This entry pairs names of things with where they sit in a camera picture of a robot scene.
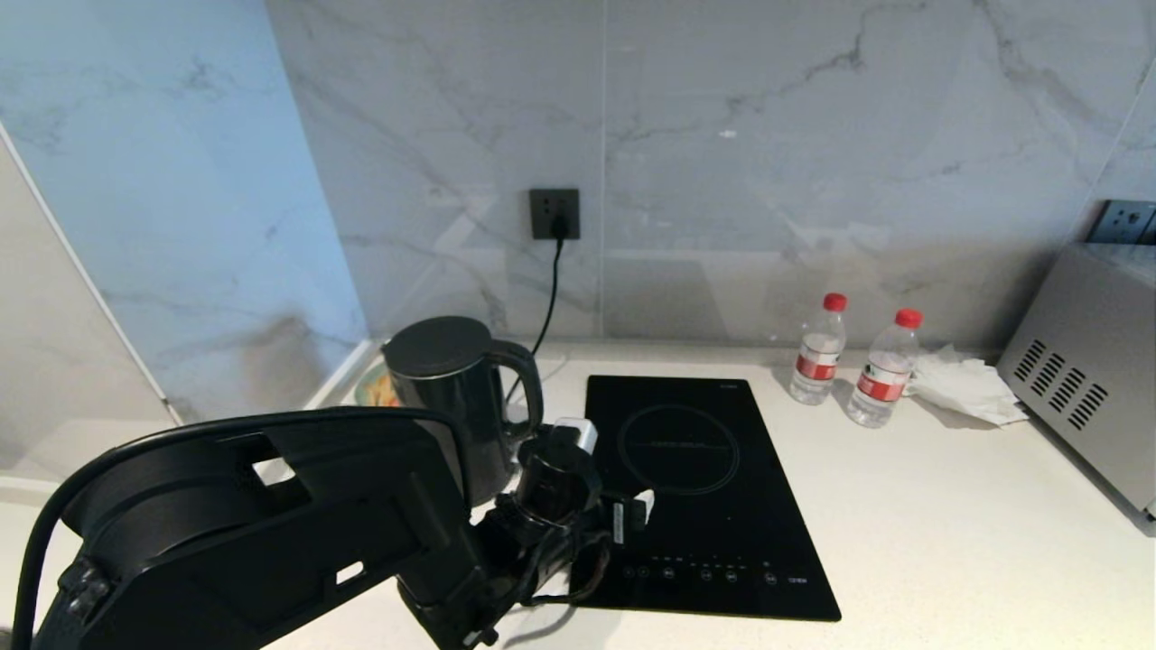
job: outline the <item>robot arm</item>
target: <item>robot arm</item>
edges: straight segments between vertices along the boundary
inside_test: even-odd
[[[29,648],[44,530],[61,510],[83,546],[39,650],[260,648],[394,575],[438,648],[469,650],[494,643],[513,605],[596,586],[598,574],[573,596],[533,597],[583,548],[608,559],[621,500],[601,495],[591,436],[556,426],[524,443],[517,492],[470,526],[444,453],[451,427],[425,411],[336,408],[172,429],[102,456],[34,529],[13,648]],[[253,464],[276,457],[292,477],[266,485]]]

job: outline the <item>wall socket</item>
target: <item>wall socket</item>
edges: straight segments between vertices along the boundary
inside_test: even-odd
[[[581,236],[578,190],[531,190],[529,228],[535,239],[554,239],[550,226],[555,219],[564,219],[566,239]]]
[[[1151,244],[1144,241],[1156,231],[1156,204],[1150,201],[1107,201],[1099,221],[1088,235],[1095,244]]]

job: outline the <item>water bottle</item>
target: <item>water bottle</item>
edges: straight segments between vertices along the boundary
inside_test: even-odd
[[[831,394],[835,368],[843,346],[847,344],[847,331],[843,327],[843,310],[846,308],[847,296],[827,294],[823,309],[802,324],[802,345],[799,346],[799,359],[795,360],[788,391],[796,401],[815,406]]]
[[[858,424],[877,429],[891,419],[896,402],[903,396],[911,370],[919,354],[916,330],[924,315],[913,309],[901,309],[895,325],[888,326],[867,353],[867,365],[859,375],[859,383],[847,404],[847,415]]]

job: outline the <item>power cord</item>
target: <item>power cord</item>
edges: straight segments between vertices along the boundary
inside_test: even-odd
[[[554,303],[558,298],[558,259],[562,258],[562,245],[566,241],[566,235],[569,234],[569,228],[566,228],[566,220],[562,217],[556,217],[553,223],[550,223],[550,234],[558,243],[557,250],[554,251],[554,281],[550,286],[550,306],[546,309],[546,320],[542,323],[542,331],[538,333],[538,340],[534,341],[534,348],[529,350],[531,355],[538,355],[538,348],[542,347],[542,339],[546,338],[546,331],[550,328],[550,318],[554,317]],[[510,386],[510,392],[506,393],[506,405],[510,404],[510,398],[513,397],[513,392],[518,390],[521,384],[521,377],[514,379],[513,385]]]

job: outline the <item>marble backsplash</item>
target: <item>marble backsplash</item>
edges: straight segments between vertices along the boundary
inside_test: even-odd
[[[301,407],[366,330],[260,0],[0,15],[0,121],[175,409]]]
[[[532,335],[525,191],[577,186],[555,335],[790,342],[842,290],[854,345],[1001,347],[1090,201],[1156,198],[1150,0],[267,7],[377,334]]]

